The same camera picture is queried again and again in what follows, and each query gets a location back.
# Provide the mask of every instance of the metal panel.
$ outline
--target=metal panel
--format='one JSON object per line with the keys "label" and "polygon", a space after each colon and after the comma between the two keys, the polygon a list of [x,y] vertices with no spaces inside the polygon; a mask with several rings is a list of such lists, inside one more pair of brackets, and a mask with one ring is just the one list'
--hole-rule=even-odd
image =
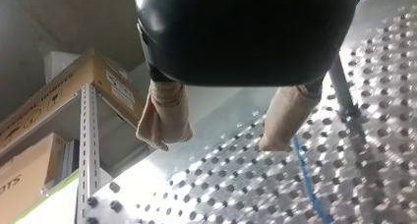
{"label": "metal panel", "polygon": [[100,187],[97,103],[95,88],[83,86],[81,97],[80,165],[77,223],[86,220],[87,199]]}
{"label": "metal panel", "polygon": [[[360,47],[342,51],[366,141],[338,119],[328,80],[321,104],[298,132],[316,195],[334,223],[417,221],[417,3],[411,1],[374,24]],[[119,192],[110,186],[97,192],[89,218],[100,224],[321,223],[296,154],[254,150],[272,93],[249,88],[227,100],[196,125],[193,141],[126,171],[114,180]]]}

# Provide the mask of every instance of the hole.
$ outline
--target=hole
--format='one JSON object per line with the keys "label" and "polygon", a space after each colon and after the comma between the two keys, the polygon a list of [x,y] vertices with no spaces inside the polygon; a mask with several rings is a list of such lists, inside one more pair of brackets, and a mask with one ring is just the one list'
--hole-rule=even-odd
{"label": "hole", "polygon": [[402,106],[408,106],[408,100],[407,99],[402,99],[401,100],[401,105]]}
{"label": "hole", "polygon": [[298,194],[298,192],[297,192],[297,191],[291,191],[288,195],[289,195],[292,199],[295,199],[296,197],[298,197],[298,196],[299,196],[299,194]]}
{"label": "hole", "polygon": [[214,157],[214,158],[211,159],[211,163],[212,164],[216,164],[217,162],[218,162],[218,158],[217,157]]}
{"label": "hole", "polygon": [[240,157],[236,160],[236,163],[238,163],[238,164],[243,164],[244,162],[245,162],[245,159],[243,159],[242,157]]}
{"label": "hole", "polygon": [[401,153],[407,153],[409,151],[411,151],[411,147],[409,144],[407,143],[402,143],[398,146],[398,149]]}
{"label": "hole", "polygon": [[377,180],[375,181],[375,185],[376,185],[378,188],[383,188],[383,187],[385,186],[384,181],[383,181],[383,180],[381,180],[381,179],[377,179]]}
{"label": "hole", "polygon": [[357,63],[356,63],[356,61],[352,60],[352,61],[350,61],[350,62],[348,63],[348,65],[349,65],[349,66],[356,66],[356,65],[357,65]]}
{"label": "hole", "polygon": [[383,88],[381,90],[381,95],[388,95],[388,89],[387,88]]}
{"label": "hole", "polygon": [[265,164],[266,164],[266,166],[270,166],[270,165],[272,165],[272,164],[273,164],[273,161],[272,161],[270,158],[267,158],[267,159],[265,160]]}
{"label": "hole", "polygon": [[318,175],[314,175],[314,176],[312,176],[312,182],[314,183],[314,184],[317,184],[317,183],[319,183],[319,182],[321,182],[322,181],[322,177],[318,174]]}
{"label": "hole", "polygon": [[388,136],[388,131],[387,131],[387,129],[384,129],[384,128],[378,129],[377,134],[378,134],[378,137],[384,138],[384,137]]}
{"label": "hole", "polygon": [[388,145],[385,144],[385,143],[382,143],[380,146],[378,146],[378,150],[380,152],[386,152],[387,151],[387,148],[388,148]]}
{"label": "hole", "polygon": [[368,91],[368,90],[364,90],[364,91],[361,92],[361,95],[364,96],[364,97],[369,97],[369,96],[371,96],[371,92]]}
{"label": "hole", "polygon": [[343,152],[344,151],[344,146],[343,145],[338,145],[336,149],[337,149],[338,152]]}
{"label": "hole", "polygon": [[347,137],[347,133],[345,131],[340,131],[337,133],[337,135],[341,138],[344,139]]}
{"label": "hole", "polygon": [[283,174],[283,173],[278,173],[278,174],[276,174],[276,176],[275,176],[275,178],[276,178],[276,180],[278,180],[278,181],[280,181],[280,182],[282,182],[283,180],[285,180],[285,175]]}
{"label": "hole", "polygon": [[388,119],[389,119],[389,114],[382,114],[380,116],[380,121],[381,122],[386,122],[386,121],[388,121]]}
{"label": "hole", "polygon": [[218,176],[219,177],[225,177],[226,176],[226,171],[224,171],[224,170],[219,171]]}
{"label": "hole", "polygon": [[203,171],[201,169],[197,169],[194,174],[196,174],[196,176],[200,176],[202,175]]}
{"label": "hole", "polygon": [[325,144],[320,144],[319,146],[317,146],[317,150],[319,152],[326,152],[326,151],[328,151],[328,148],[326,147]]}
{"label": "hole", "polygon": [[384,65],[381,67],[382,72],[388,72],[388,66]]}
{"label": "hole", "polygon": [[235,191],[235,188],[234,188],[234,186],[233,186],[233,185],[229,185],[229,186],[227,186],[227,187],[226,187],[226,189],[227,189],[227,191],[228,191],[228,192],[230,192],[230,193],[233,193],[233,192]]}
{"label": "hole", "polygon": [[399,88],[399,92],[400,93],[408,93],[408,92],[410,92],[410,87],[404,85],[404,86]]}
{"label": "hole", "polygon": [[366,49],[365,49],[365,53],[367,53],[367,54],[372,54],[372,53],[374,53],[374,48],[372,48],[372,47],[368,47],[368,48],[366,48]]}
{"label": "hole", "polygon": [[406,62],[406,63],[401,63],[401,64],[399,64],[399,66],[398,66],[398,68],[400,69],[400,70],[406,70],[406,69],[408,69],[410,67],[410,63],[409,62]]}
{"label": "hole", "polygon": [[241,210],[245,205],[243,204],[243,202],[239,201],[236,203],[236,209]]}
{"label": "hole", "polygon": [[211,197],[211,198],[208,200],[208,205],[210,205],[210,206],[214,206],[214,205],[215,205],[215,199]]}
{"label": "hole", "polygon": [[366,75],[369,75],[369,74],[371,74],[371,73],[372,73],[372,69],[371,69],[371,68],[365,68],[365,69],[362,71],[362,73],[364,73],[364,74],[366,74]]}
{"label": "hole", "polygon": [[286,210],[286,214],[290,217],[294,216],[294,212],[291,209]]}
{"label": "hole", "polygon": [[362,178],[355,177],[352,179],[353,187],[357,187],[362,184]]}
{"label": "hole", "polygon": [[390,41],[391,37],[389,35],[386,35],[383,37],[383,41]]}
{"label": "hole", "polygon": [[258,196],[261,196],[261,195],[263,195],[265,192],[264,192],[264,189],[262,189],[262,188],[257,188],[257,189],[255,190],[255,193],[256,193]]}
{"label": "hole", "polygon": [[322,120],[324,125],[330,125],[331,124],[331,119],[330,118],[325,118]]}
{"label": "hole", "polygon": [[181,181],[179,184],[178,184],[178,187],[179,188],[183,188],[185,186],[185,182],[184,181]]}
{"label": "hole", "polygon": [[388,61],[388,60],[390,60],[390,55],[383,55],[383,56],[381,56],[381,60],[382,61]]}
{"label": "hole", "polygon": [[185,195],[184,196],[184,202],[189,202],[190,201],[190,196],[188,196],[188,195]]}
{"label": "hole", "polygon": [[305,132],[305,133],[303,133],[303,138],[308,140],[308,139],[312,138],[312,135],[309,132]]}
{"label": "hole", "polygon": [[401,41],[398,46],[400,48],[407,48],[407,47],[411,46],[411,42],[410,41]]}
{"label": "hole", "polygon": [[408,179],[401,179],[398,182],[398,185],[401,189],[404,189],[404,188],[410,187],[411,182]]}
{"label": "hole", "polygon": [[192,211],[192,212],[190,213],[190,220],[194,220],[194,219],[196,219],[196,216],[197,216],[197,213],[196,213],[195,211]]}
{"label": "hole", "polygon": [[343,160],[341,160],[341,159],[336,159],[336,160],[334,160],[334,162],[333,162],[333,166],[334,167],[336,167],[336,168],[340,168],[340,167],[342,167],[343,166]]}
{"label": "hole", "polygon": [[390,79],[388,77],[382,77],[380,79],[380,83],[382,83],[382,84],[387,84],[387,83],[389,83],[389,81],[390,81]]}
{"label": "hole", "polygon": [[221,224],[221,223],[223,223],[223,221],[224,221],[224,219],[223,219],[222,216],[217,216],[215,218],[215,223],[217,223],[217,224]]}
{"label": "hole", "polygon": [[245,138],[247,139],[247,140],[250,140],[250,139],[252,139],[254,136],[252,135],[252,134],[247,134],[247,135],[245,135]]}
{"label": "hole", "polygon": [[407,129],[407,128],[401,129],[401,131],[399,131],[399,133],[400,133],[403,137],[408,137],[408,136],[410,136],[410,129]]}
{"label": "hole", "polygon": [[310,218],[315,216],[315,212],[314,210],[307,210],[304,212],[304,216],[306,217],[307,220],[309,220]]}
{"label": "hole", "polygon": [[402,81],[408,81],[408,75],[401,75],[400,79]]}
{"label": "hole", "polygon": [[295,175],[295,176],[294,176],[294,181],[296,181],[296,182],[301,182],[301,177],[300,177],[300,175]]}
{"label": "hole", "polygon": [[338,200],[338,195],[333,193],[328,195],[328,201],[330,201],[330,203],[336,202]]}
{"label": "hole", "polygon": [[354,196],[353,198],[351,198],[350,201],[352,202],[353,205],[359,205],[360,203],[360,199],[357,196]]}
{"label": "hole", "polygon": [[276,208],[274,206],[269,206],[267,208],[267,211],[269,212],[269,214],[274,214],[276,213]]}
{"label": "hole", "polygon": [[361,115],[361,116],[359,116],[359,122],[361,124],[366,124],[366,123],[369,122],[369,118],[367,116],[365,116],[365,115]]}
{"label": "hole", "polygon": [[399,204],[401,205],[401,209],[410,209],[410,202],[407,200],[403,200]]}
{"label": "hole", "polygon": [[380,105],[381,108],[387,109],[389,107],[390,103],[389,102],[386,102],[386,101],[381,101],[379,103],[379,105]]}
{"label": "hole", "polygon": [[209,187],[208,183],[202,183],[202,189],[206,190]]}
{"label": "hole", "polygon": [[318,167],[323,167],[323,162],[322,161],[316,161],[316,166]]}
{"label": "hole", "polygon": [[383,161],[380,161],[380,160],[375,162],[375,165],[376,165],[378,171],[387,167],[386,164]]}
{"label": "hole", "polygon": [[253,174],[252,172],[247,172],[247,173],[245,174],[245,176],[246,176],[246,178],[247,178],[247,179],[252,179],[252,178],[254,178],[254,174]]}

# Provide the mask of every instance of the metal rod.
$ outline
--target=metal rod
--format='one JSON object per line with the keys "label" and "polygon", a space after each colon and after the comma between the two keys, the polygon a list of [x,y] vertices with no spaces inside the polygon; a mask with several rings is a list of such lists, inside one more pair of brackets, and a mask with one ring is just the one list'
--hole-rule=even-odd
{"label": "metal rod", "polygon": [[99,188],[99,151],[95,88],[86,84],[81,96],[80,166],[77,224],[87,220],[87,199]]}
{"label": "metal rod", "polygon": [[353,104],[349,86],[347,84],[346,77],[344,76],[340,57],[338,55],[328,73],[334,87],[337,101],[341,106],[340,116],[342,118],[345,118],[346,116],[359,116],[360,111],[358,107]]}

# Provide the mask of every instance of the metal bracket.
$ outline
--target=metal bracket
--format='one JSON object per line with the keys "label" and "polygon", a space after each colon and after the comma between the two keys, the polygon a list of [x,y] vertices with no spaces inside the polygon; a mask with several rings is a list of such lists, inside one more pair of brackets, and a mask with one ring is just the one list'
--hole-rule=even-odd
{"label": "metal bracket", "polygon": [[100,187],[99,161],[96,93],[92,85],[86,84],[81,98],[78,224],[86,223],[87,199]]}

